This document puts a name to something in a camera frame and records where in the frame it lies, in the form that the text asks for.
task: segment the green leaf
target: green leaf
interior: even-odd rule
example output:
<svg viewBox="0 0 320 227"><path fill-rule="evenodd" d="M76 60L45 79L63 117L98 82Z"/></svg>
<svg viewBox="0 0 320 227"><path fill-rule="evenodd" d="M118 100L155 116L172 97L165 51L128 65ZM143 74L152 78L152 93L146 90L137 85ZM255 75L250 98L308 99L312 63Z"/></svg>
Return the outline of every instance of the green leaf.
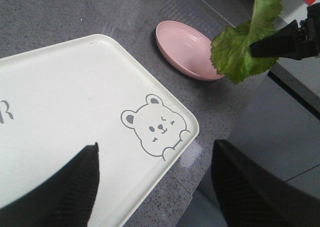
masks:
<svg viewBox="0 0 320 227"><path fill-rule="evenodd" d="M219 74L234 84L269 70L276 57L253 58L249 46L276 33L274 20L282 10L281 0L254 0L252 20L227 27L211 43L211 61Z"/></svg>

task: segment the gray cabinet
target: gray cabinet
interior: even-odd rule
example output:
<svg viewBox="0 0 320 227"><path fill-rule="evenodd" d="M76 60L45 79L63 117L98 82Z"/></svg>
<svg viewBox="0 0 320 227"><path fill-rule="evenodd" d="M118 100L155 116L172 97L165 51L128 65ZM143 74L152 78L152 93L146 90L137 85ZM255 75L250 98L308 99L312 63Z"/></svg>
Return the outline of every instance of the gray cabinet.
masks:
<svg viewBox="0 0 320 227"><path fill-rule="evenodd" d="M320 121L270 76L228 140L270 173L320 198Z"/></svg>

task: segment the speckled countertop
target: speckled countertop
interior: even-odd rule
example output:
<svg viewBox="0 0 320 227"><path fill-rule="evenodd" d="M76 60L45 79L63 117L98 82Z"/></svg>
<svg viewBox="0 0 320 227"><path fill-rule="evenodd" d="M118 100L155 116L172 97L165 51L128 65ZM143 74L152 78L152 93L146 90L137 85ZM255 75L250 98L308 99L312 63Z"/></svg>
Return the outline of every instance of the speckled countertop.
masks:
<svg viewBox="0 0 320 227"><path fill-rule="evenodd" d="M200 133L126 227L174 227L211 164L215 139L227 138L266 74L233 85L182 75L160 54L155 28L190 25L209 39L252 14L253 0L0 0L0 58L91 34L118 41L196 116Z"/></svg>

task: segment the white tray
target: white tray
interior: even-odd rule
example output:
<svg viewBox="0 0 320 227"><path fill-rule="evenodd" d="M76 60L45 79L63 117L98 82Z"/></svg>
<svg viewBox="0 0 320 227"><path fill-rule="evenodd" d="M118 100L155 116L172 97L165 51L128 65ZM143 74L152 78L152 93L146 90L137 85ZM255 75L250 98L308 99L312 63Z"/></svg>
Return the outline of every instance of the white tray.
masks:
<svg viewBox="0 0 320 227"><path fill-rule="evenodd" d="M191 112L100 34L0 59L0 101L0 208L98 142L89 227L122 226L199 132Z"/></svg>

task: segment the pink bowl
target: pink bowl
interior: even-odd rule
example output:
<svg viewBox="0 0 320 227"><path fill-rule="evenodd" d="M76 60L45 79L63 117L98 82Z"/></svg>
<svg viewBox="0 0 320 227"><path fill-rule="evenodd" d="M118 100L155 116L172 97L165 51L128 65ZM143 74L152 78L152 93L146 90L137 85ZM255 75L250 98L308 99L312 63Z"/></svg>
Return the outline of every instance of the pink bowl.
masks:
<svg viewBox="0 0 320 227"><path fill-rule="evenodd" d="M194 28L166 20L158 24L155 36L160 52L181 73L201 81L224 76L211 63L211 41Z"/></svg>

